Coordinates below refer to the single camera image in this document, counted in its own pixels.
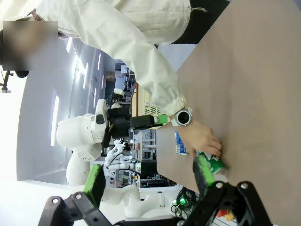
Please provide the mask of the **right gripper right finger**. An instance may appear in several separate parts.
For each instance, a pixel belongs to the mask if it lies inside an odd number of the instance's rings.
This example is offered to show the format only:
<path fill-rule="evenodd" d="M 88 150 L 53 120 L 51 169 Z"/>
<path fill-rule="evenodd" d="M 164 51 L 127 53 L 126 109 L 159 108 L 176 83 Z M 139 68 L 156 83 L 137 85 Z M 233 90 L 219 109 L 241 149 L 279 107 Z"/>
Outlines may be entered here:
<path fill-rule="evenodd" d="M 236 186 L 216 181 L 201 155 L 193 159 L 193 173 L 199 190 L 199 201 L 185 220 L 187 226 L 210 226 L 218 211 L 230 211 L 238 226 L 273 225 L 265 207 L 250 181 Z"/>

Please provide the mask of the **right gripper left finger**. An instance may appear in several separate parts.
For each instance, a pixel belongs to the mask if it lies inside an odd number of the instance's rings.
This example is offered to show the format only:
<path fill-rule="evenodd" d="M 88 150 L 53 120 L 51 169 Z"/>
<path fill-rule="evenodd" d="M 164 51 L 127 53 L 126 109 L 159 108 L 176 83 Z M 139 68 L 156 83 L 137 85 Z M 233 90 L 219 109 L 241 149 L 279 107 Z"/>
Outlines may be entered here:
<path fill-rule="evenodd" d="M 92 166 L 83 191 L 77 191 L 68 198 L 51 196 L 42 211 L 39 226 L 72 226 L 75 221 L 84 220 L 88 226 L 110 226 L 111 223 L 99 210 L 106 187 L 103 165 Z"/>

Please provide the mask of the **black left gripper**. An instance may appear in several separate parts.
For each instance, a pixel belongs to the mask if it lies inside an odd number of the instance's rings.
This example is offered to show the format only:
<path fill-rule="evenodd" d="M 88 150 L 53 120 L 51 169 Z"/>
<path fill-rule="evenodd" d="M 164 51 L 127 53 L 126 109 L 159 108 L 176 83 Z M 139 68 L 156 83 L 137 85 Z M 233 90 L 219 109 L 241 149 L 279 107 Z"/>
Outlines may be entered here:
<path fill-rule="evenodd" d="M 166 114 L 153 116 L 142 115 L 131 117 L 129 108 L 119 107 L 108 110 L 110 122 L 109 135 L 113 139 L 129 137 L 129 129 L 149 129 L 168 123 Z"/>

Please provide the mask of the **person's left hand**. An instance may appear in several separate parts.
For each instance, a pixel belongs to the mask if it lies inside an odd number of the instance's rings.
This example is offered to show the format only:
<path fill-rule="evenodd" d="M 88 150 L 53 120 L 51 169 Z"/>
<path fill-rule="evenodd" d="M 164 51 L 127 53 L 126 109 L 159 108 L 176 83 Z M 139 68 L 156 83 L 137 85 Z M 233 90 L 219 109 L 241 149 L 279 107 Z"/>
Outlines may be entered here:
<path fill-rule="evenodd" d="M 180 126 L 177 130 L 190 156 L 193 157 L 196 151 L 221 156 L 221 142 L 208 126 L 192 120 L 189 125 Z"/>

